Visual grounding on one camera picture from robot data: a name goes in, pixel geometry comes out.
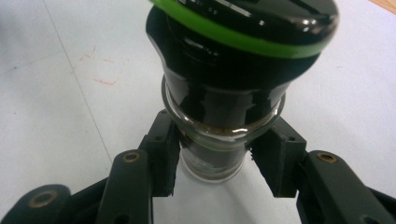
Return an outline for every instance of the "metal ring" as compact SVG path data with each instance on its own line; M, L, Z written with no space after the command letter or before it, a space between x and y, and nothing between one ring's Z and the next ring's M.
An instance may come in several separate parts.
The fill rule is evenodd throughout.
M44 190L37 195L33 196L29 200L29 206L32 208L40 208L47 206L48 204L52 203L56 197L58 197L58 192L53 189Z
M122 157L122 160L125 161L125 162L133 162L133 161L139 160L139 157L140 157L139 153L130 152L130 153L125 154Z
M328 152L319 152L317 154L317 157L321 161L325 161L325 162L330 163L330 164L333 164L333 163L337 162L337 158L334 155L332 155L332 154L330 154Z

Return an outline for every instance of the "white surface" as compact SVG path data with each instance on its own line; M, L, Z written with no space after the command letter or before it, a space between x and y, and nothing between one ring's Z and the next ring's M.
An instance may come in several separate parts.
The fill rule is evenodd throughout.
M308 150L343 157L368 186L396 197L396 17L338 1L341 23L318 62L288 90L283 118ZM75 193L137 148L157 112L160 59L145 34L148 1L0 0L0 218L26 192ZM155 223L299 223L247 157L207 185L177 171Z

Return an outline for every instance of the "black jar lid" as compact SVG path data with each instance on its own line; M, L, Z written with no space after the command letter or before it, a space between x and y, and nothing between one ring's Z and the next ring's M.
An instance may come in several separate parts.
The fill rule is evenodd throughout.
M226 46L261 56L311 57L332 38L331 0L152 0L168 16Z

